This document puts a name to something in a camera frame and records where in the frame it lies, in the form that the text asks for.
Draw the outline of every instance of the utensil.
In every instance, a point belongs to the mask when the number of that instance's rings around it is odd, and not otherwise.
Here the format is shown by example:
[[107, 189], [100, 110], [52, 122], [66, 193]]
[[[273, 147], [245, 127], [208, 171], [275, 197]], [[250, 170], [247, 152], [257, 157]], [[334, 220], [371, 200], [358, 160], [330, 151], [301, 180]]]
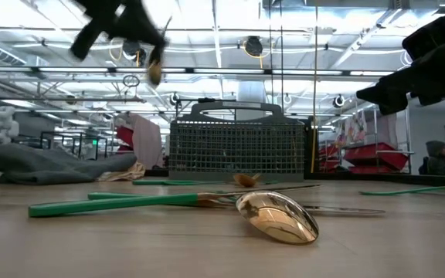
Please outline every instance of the utensil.
[[[297, 190], [303, 188], [315, 188], [320, 185], [302, 185], [288, 188], [268, 188], [268, 190]], [[105, 209], [122, 209], [144, 205], [167, 205], [211, 200], [221, 197], [233, 197], [252, 190], [227, 192], [227, 193], [189, 193], [179, 195], [159, 195], [150, 197], [116, 198], [92, 201], [54, 202], [48, 204], [30, 205], [29, 217], [56, 216], [76, 212], [92, 212]]]
[[162, 180], [136, 180], [133, 185], [220, 185], [224, 181], [162, 181]]
[[307, 244], [319, 235], [318, 224], [307, 210], [281, 193], [246, 193], [238, 198], [236, 208], [253, 226], [280, 242]]
[[401, 190], [401, 191], [396, 191], [396, 192], [359, 192], [359, 193], [361, 195], [369, 195], [369, 196], [394, 196], [394, 195], [401, 195], [401, 194], [407, 194], [407, 193], [430, 192], [430, 191], [436, 191], [436, 190], [442, 190], [442, 189], [445, 189], [445, 186], [409, 189], [409, 190]]
[[[146, 197], [148, 195], [137, 195], [130, 193], [113, 193], [113, 192], [91, 192], [88, 194], [89, 200], [101, 200], [107, 198], [131, 198], [131, 197]], [[174, 203], [174, 204], [166, 204], [166, 205], [179, 205], [179, 206], [190, 206], [190, 207], [204, 207], [204, 208], [234, 208], [235, 201], [233, 198], [222, 198], [213, 199], [213, 200], [204, 200], [190, 203]], [[316, 213], [341, 213], [341, 214], [381, 214], [386, 211], [378, 210], [378, 209], [364, 209], [364, 208], [335, 208], [335, 207], [327, 207], [320, 205], [305, 205], [301, 202], [298, 202], [304, 209], [307, 209], [308, 212], [316, 212]]]
[[256, 180], [259, 177], [260, 174], [256, 174], [253, 177], [247, 176], [245, 174], [236, 174], [233, 176], [233, 179], [236, 181], [238, 185], [242, 185], [243, 187], [249, 188], [255, 186]]

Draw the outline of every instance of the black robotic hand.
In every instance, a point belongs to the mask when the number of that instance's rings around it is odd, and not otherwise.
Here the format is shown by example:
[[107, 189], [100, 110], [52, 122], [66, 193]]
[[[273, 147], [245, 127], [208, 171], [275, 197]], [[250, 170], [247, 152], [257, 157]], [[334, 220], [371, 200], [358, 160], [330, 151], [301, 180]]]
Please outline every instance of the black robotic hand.
[[356, 93], [357, 98], [378, 104], [382, 114], [406, 109], [407, 93], [423, 106], [445, 100], [445, 16], [404, 39], [403, 48], [413, 60], [411, 67]]
[[[164, 49], [163, 36], [148, 18], [141, 0], [74, 0], [85, 8], [91, 21], [78, 34], [70, 51], [78, 59], [84, 60], [90, 48], [102, 32], [109, 39], [125, 38], [132, 42], [145, 42]], [[115, 14], [120, 5], [125, 5], [118, 18]]]

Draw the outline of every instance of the green-handled utensil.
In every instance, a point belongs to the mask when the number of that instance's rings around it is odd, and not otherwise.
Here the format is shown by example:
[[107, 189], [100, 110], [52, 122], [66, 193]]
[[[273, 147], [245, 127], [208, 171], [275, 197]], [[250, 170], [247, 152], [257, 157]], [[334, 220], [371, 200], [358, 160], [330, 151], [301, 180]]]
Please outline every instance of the green-handled utensil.
[[401, 194], [407, 194], [407, 193], [431, 192], [431, 191], [442, 190], [442, 189], [445, 189], [445, 186], [409, 189], [409, 190], [401, 190], [401, 191], [396, 191], [396, 192], [359, 192], [359, 193], [361, 195], [369, 195], [369, 196], [394, 196], [394, 195], [401, 195]]
[[220, 185], [224, 181], [159, 181], [159, 180], [137, 180], [131, 182], [133, 185]]
[[[265, 188], [265, 190], [297, 190], [303, 188], [315, 188], [320, 185], [302, 185], [288, 188]], [[203, 200], [213, 200], [222, 197], [233, 197], [242, 195], [255, 190], [244, 190], [227, 193], [190, 193], [180, 195], [159, 195], [151, 197], [133, 197], [133, 198], [116, 198], [91, 201], [75, 201], [75, 202], [55, 202], [40, 205], [29, 206], [29, 217], [48, 217], [64, 215], [76, 212], [92, 212], [105, 209], [122, 209], [132, 208], [144, 205], [169, 205], [175, 203], [190, 203]]]
[[[132, 198], [132, 197], [142, 197], [148, 195], [138, 195], [130, 193], [113, 193], [113, 192], [91, 192], [87, 195], [89, 200], [103, 200], [108, 198]], [[166, 205], [179, 205], [188, 207], [209, 207], [209, 208], [234, 208], [236, 203], [236, 197], [229, 197], [226, 200], [205, 200], [197, 202], [186, 202], [186, 203], [173, 203]], [[320, 205], [305, 205], [304, 203], [298, 202], [304, 209], [307, 209], [312, 213], [334, 213], [334, 214], [363, 214], [363, 215], [376, 215], [385, 213], [383, 210], [378, 209], [365, 209], [365, 208], [335, 208], [335, 207], [325, 207]]]

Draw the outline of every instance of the spoon bowl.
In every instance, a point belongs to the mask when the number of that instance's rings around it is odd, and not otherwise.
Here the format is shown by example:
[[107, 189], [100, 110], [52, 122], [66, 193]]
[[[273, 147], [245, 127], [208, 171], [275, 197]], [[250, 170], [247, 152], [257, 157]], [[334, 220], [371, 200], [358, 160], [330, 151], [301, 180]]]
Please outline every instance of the spoon bowl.
[[308, 244], [318, 237], [315, 219], [292, 198], [277, 192], [257, 191], [236, 201], [239, 213], [277, 241]]

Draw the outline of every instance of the ceiling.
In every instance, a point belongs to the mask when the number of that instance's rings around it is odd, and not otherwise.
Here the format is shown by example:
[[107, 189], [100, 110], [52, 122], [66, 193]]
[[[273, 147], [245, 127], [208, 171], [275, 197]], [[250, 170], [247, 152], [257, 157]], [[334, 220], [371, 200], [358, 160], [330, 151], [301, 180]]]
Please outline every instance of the ceiling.
[[[267, 0], [144, 0], [152, 22], [163, 29], [169, 23], [166, 38], [165, 66], [168, 68], [210, 69], [285, 69], [336, 71], [383, 71], [389, 74], [408, 66], [410, 61], [401, 47], [402, 40], [420, 26], [431, 22], [442, 13], [445, 1], [405, 2], [376, 0], [320, 0], [318, 7], [318, 35], [314, 35], [315, 2], [299, 0], [274, 1], [269, 9]], [[68, 48], [76, 34], [89, 21], [82, 7], [70, 0], [0, 0], [0, 49], [25, 61], [25, 66], [67, 67], [131, 67], [136, 62], [121, 52], [122, 41], [110, 42], [101, 36], [83, 61], [76, 61]], [[259, 36], [263, 46], [262, 59], [243, 50], [248, 36]], [[317, 59], [315, 59], [317, 41]], [[0, 59], [0, 66], [11, 66]], [[84, 98], [144, 98], [146, 103], [92, 101], [69, 105], [63, 101], [35, 103], [36, 107], [64, 110], [133, 110], [152, 115], [150, 119], [168, 126], [172, 115], [160, 117], [155, 111], [173, 111], [169, 98], [174, 92], [184, 98], [215, 97], [235, 99], [239, 86], [249, 79], [238, 74], [167, 74], [164, 83], [153, 90], [144, 83], [127, 88], [121, 82], [126, 73], [116, 76], [103, 73], [47, 73], [47, 80], [29, 78], [24, 73], [0, 71], [0, 96]], [[377, 77], [323, 76], [314, 85], [311, 75], [253, 77], [263, 83], [267, 101], [281, 105], [290, 113], [347, 114], [353, 113], [357, 90], [371, 86]], [[352, 102], [336, 109], [332, 99], [341, 94]], [[214, 117], [226, 117], [214, 114]], [[107, 122], [95, 117], [87, 120]]]

